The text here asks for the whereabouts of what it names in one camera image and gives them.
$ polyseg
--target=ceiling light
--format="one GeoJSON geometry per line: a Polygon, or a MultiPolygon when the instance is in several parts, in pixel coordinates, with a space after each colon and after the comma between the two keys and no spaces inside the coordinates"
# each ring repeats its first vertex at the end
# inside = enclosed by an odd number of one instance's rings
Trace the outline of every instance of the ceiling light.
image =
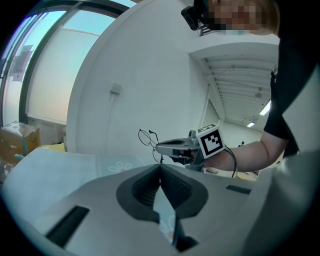
{"type": "Polygon", "coordinates": [[[268,111],[270,110],[270,105],[271,105],[271,100],[269,100],[269,102],[267,103],[267,105],[265,105],[265,107],[262,109],[259,115],[264,116],[266,113],[268,113],[268,111]]]}
{"type": "Polygon", "coordinates": [[[255,123],[254,122],[251,122],[251,123],[249,123],[246,127],[251,127],[251,126],[254,126],[255,125],[255,123]]]}

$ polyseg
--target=black slot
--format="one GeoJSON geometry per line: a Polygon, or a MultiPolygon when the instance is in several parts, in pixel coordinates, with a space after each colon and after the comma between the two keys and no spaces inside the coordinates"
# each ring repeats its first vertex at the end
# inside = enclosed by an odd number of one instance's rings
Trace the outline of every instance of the black slot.
{"type": "Polygon", "coordinates": [[[231,191],[235,191],[238,193],[242,193],[242,194],[246,194],[249,195],[251,192],[251,189],[249,188],[245,188],[245,187],[241,187],[241,186],[235,186],[235,185],[229,185],[226,187],[227,190],[231,190],[231,191]]]}
{"type": "Polygon", "coordinates": [[[46,235],[57,246],[64,247],[80,223],[88,214],[89,209],[76,206],[46,235]]]}

